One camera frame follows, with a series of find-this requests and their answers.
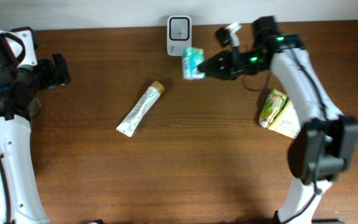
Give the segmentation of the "teal tissue pack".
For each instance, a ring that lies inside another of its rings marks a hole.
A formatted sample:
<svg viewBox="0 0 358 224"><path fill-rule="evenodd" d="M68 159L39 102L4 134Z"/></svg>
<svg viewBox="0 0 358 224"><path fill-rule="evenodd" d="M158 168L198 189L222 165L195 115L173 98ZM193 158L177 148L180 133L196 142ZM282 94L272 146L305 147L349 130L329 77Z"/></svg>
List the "teal tissue pack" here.
<svg viewBox="0 0 358 224"><path fill-rule="evenodd" d="M182 55L182 72L184 80L200 80L205 74L198 70L198 65L204 62L203 49L187 47Z"/></svg>

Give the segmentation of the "green drink carton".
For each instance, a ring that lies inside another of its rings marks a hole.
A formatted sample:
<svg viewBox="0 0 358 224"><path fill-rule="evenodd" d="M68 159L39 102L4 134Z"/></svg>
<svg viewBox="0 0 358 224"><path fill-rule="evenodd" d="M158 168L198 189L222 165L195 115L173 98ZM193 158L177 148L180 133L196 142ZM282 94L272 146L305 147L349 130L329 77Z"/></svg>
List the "green drink carton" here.
<svg viewBox="0 0 358 224"><path fill-rule="evenodd" d="M273 89L269 94L262 107L259 116L259 124L263 128L269 128L275 118L281 112L288 101L288 95L277 89Z"/></svg>

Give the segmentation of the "yellow snack bag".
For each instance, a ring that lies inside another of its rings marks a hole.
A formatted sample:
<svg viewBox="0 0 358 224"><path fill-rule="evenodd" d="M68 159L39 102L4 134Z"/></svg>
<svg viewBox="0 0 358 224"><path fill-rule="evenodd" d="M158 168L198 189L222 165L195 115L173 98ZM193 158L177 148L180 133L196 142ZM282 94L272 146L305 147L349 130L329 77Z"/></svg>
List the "yellow snack bag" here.
<svg viewBox="0 0 358 224"><path fill-rule="evenodd" d="M300 122L291 100L288 100L272 124L269 130L280 133L286 137L295 139L300 132Z"/></svg>

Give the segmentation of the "white tube with wooden cap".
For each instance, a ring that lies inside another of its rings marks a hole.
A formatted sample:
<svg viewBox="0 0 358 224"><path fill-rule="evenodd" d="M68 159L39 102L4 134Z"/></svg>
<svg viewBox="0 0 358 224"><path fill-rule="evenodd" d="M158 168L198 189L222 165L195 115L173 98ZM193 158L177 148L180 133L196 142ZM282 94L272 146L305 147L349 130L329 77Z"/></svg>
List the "white tube with wooden cap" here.
<svg viewBox="0 0 358 224"><path fill-rule="evenodd" d="M160 82L154 81L141 96L133 109L131 109L129 114L117 126L116 130L127 137L132 137L142 118L164 91L165 87Z"/></svg>

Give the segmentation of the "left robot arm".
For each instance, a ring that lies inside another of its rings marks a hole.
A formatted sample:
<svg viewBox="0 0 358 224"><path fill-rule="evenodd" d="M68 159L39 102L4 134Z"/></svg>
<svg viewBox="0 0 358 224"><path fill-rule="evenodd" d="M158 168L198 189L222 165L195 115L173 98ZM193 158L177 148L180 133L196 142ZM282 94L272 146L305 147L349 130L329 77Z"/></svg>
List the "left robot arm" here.
<svg viewBox="0 0 358 224"><path fill-rule="evenodd" d="M36 94L71 82L62 54L38 59L35 30L0 30L0 223L49 223L30 155Z"/></svg>

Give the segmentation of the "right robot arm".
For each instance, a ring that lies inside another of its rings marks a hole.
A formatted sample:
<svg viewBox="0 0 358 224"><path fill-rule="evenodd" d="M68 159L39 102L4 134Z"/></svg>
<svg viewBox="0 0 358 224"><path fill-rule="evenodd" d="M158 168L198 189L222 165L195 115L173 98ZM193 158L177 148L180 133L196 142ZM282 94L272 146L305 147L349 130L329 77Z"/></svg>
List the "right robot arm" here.
<svg viewBox="0 0 358 224"><path fill-rule="evenodd" d="M237 22L218 29L216 38L224 49L198 65L208 77L234 80L240 75L271 71L291 99L300 132L288 149L293 176L287 198L271 223L313 223L324 193L348 170L358 141L358 121L345 116L332 102L313 70L309 53L298 34L279 31L273 16L252 23L254 43L239 50Z"/></svg>

